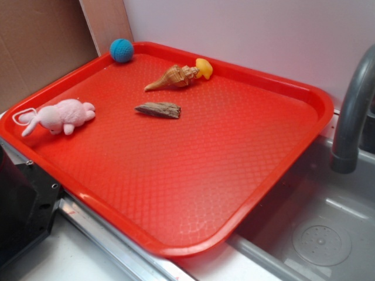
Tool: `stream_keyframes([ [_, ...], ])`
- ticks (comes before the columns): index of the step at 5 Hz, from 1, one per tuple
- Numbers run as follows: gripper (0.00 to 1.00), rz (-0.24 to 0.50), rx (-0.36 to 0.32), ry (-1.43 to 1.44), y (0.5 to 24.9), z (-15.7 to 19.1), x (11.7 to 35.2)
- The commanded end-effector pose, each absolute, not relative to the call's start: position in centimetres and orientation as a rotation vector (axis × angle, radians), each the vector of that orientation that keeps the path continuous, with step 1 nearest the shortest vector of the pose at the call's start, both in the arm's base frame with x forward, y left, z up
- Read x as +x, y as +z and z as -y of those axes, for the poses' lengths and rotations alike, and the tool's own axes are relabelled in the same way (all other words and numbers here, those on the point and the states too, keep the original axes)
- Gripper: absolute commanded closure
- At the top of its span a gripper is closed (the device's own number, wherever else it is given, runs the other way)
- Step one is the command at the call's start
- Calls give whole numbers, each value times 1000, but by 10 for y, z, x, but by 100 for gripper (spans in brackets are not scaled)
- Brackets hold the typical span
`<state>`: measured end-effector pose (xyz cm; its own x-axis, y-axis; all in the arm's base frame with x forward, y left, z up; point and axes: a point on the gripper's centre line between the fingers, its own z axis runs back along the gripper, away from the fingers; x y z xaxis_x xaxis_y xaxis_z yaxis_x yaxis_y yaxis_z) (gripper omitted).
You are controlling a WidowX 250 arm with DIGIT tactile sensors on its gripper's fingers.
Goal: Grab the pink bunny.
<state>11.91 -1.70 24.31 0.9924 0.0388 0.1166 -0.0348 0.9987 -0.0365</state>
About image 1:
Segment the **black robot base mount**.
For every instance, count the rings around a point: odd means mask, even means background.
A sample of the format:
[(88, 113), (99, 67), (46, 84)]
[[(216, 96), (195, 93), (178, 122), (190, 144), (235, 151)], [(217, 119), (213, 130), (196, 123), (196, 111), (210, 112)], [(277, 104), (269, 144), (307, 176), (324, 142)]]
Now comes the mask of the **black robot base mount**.
[(1, 148), (1, 269), (50, 235), (61, 189), (36, 163), (15, 164)]

